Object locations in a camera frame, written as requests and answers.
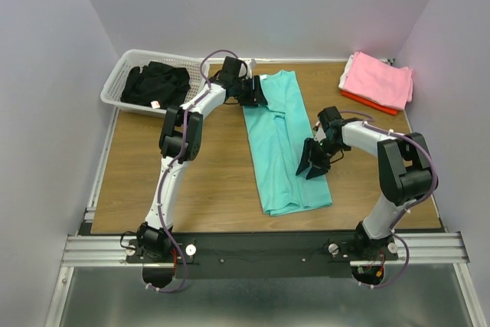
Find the teal t shirt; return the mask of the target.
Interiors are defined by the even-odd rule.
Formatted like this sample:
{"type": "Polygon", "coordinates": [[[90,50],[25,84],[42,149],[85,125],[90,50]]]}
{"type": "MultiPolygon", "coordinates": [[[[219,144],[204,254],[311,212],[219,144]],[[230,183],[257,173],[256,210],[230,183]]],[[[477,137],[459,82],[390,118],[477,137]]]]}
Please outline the teal t shirt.
{"type": "Polygon", "coordinates": [[[325,176],[296,175],[304,141],[313,137],[296,73],[281,70],[260,82],[268,104],[244,107],[243,116],[263,213],[280,216],[331,206],[325,176]]]}

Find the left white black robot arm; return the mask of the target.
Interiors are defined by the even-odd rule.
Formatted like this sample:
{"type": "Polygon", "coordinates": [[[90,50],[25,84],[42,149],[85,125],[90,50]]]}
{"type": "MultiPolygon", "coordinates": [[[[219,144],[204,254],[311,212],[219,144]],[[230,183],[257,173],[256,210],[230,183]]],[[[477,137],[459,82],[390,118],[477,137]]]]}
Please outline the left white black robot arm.
{"type": "Polygon", "coordinates": [[[177,195],[185,172],[200,151],[204,120],[231,97],[240,106],[267,104],[260,78],[253,75],[255,66],[254,59],[227,56],[221,69],[205,79],[201,92],[187,103],[167,109],[158,143],[162,155],[158,184],[149,212],[136,231],[137,247],[150,260],[163,261],[177,248],[171,233],[177,195]]]}

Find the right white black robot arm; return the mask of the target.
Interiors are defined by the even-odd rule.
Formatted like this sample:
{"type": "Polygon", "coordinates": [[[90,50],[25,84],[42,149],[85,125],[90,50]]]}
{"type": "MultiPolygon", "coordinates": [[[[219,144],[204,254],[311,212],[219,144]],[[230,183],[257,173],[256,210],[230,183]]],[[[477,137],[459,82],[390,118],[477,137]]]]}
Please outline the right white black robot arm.
{"type": "Polygon", "coordinates": [[[314,138],[303,143],[297,175],[310,180],[326,175],[337,153],[361,149],[377,158],[381,196],[371,213],[360,221],[348,253],[360,260],[377,255],[394,238],[394,228],[409,210],[436,190],[438,175],[423,135],[388,131],[357,117],[344,118],[337,107],[318,114],[314,138]]]}

